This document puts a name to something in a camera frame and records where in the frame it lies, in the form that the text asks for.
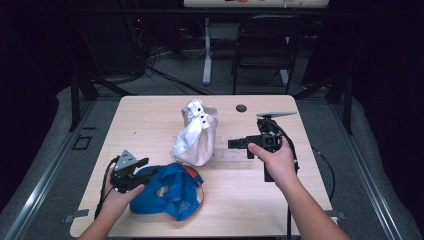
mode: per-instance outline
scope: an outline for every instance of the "small black disc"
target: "small black disc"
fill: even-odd
[[[246,112],[247,107],[243,104],[239,104],[239,105],[236,106],[236,110],[237,110],[237,112]]]

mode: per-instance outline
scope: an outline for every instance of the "person's right hand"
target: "person's right hand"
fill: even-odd
[[[249,143],[249,151],[258,156],[268,169],[269,174],[275,180],[275,184],[281,189],[284,184],[296,177],[294,169],[293,153],[287,139],[283,137],[281,148],[274,152],[268,152],[260,146]]]

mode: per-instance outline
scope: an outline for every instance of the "blue cloth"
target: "blue cloth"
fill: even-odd
[[[151,168],[142,168],[137,175]],[[202,183],[200,175],[188,166],[180,163],[160,166],[150,183],[130,202],[130,209],[137,214],[166,212],[175,220],[182,221],[201,206],[197,200],[197,188]]]

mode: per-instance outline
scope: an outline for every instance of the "wooden table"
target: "wooden table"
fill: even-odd
[[[225,153],[227,140],[258,135],[256,113],[298,111],[290,96],[130,96],[119,104],[103,148],[79,206],[89,209],[76,218],[71,235],[79,236],[93,221],[105,168],[124,149],[149,165],[173,162],[172,146],[184,128],[181,108],[194,98],[217,108],[216,151]],[[236,111],[244,104],[247,111]],[[299,114],[275,118],[293,140],[299,159],[299,178],[324,210],[331,210],[314,155]],[[287,202],[274,183],[264,182],[263,163],[245,158],[246,150],[227,159],[213,159],[195,167],[204,179],[204,205],[187,220],[172,221],[165,213],[132,214],[128,208],[111,237],[236,237],[286,234]],[[298,234],[292,221],[292,234]]]

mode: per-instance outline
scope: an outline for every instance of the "person's arm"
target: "person's arm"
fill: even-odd
[[[78,239],[106,239],[110,229],[112,229],[115,222],[124,213],[128,203],[144,189],[144,185],[140,185],[125,194],[115,191],[115,189],[112,189],[112,184],[110,184],[111,172],[110,170],[106,180],[105,192],[103,194],[106,196],[106,199],[103,202],[102,210],[94,222],[91,223]]]
[[[270,153],[250,143],[249,150],[261,159],[284,194],[302,239],[349,239],[324,212],[296,175],[293,154],[283,137],[280,150]]]

